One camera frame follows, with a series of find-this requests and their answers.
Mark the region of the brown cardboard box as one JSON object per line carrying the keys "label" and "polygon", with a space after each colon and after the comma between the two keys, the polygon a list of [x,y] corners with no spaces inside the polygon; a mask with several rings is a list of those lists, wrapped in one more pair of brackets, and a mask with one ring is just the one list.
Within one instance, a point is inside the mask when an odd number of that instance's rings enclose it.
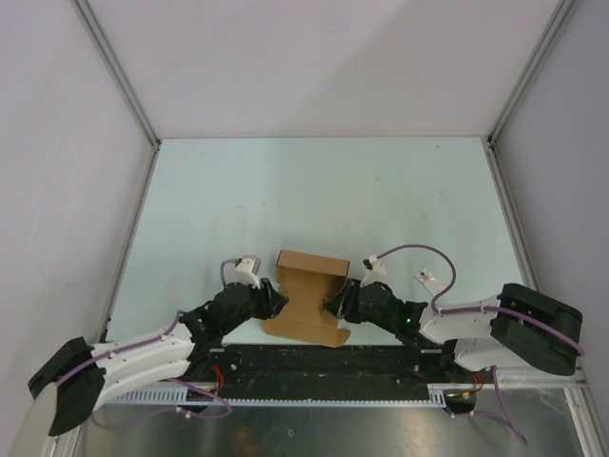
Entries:
{"label": "brown cardboard box", "polygon": [[339,348],[350,337],[338,318],[324,309],[344,287],[350,262],[283,249],[276,273],[280,292],[288,298],[277,317],[263,321],[266,334],[300,343]]}

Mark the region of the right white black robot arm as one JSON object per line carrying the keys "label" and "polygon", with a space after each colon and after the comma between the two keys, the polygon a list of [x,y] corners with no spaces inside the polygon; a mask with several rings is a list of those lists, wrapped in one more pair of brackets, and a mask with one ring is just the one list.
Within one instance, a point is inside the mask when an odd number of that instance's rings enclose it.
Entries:
{"label": "right white black robot arm", "polygon": [[447,350],[439,370],[450,382],[483,368],[522,365],[571,376],[582,353],[582,313],[514,283],[478,302],[432,308],[399,299],[384,283],[350,279],[324,310],[348,323],[373,324],[413,351]]}

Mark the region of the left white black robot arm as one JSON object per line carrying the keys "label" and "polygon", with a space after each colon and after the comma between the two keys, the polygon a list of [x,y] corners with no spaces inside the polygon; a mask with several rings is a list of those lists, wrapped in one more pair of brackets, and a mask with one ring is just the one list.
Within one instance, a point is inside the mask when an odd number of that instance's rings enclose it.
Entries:
{"label": "left white black robot arm", "polygon": [[147,335],[96,345],[82,337],[68,340],[29,379],[29,392],[37,398],[47,385],[56,385],[49,436],[62,435],[135,389],[183,376],[204,378],[210,369],[209,351],[226,335],[250,319],[277,317],[287,304],[288,298],[266,278],[258,287],[231,283]]}

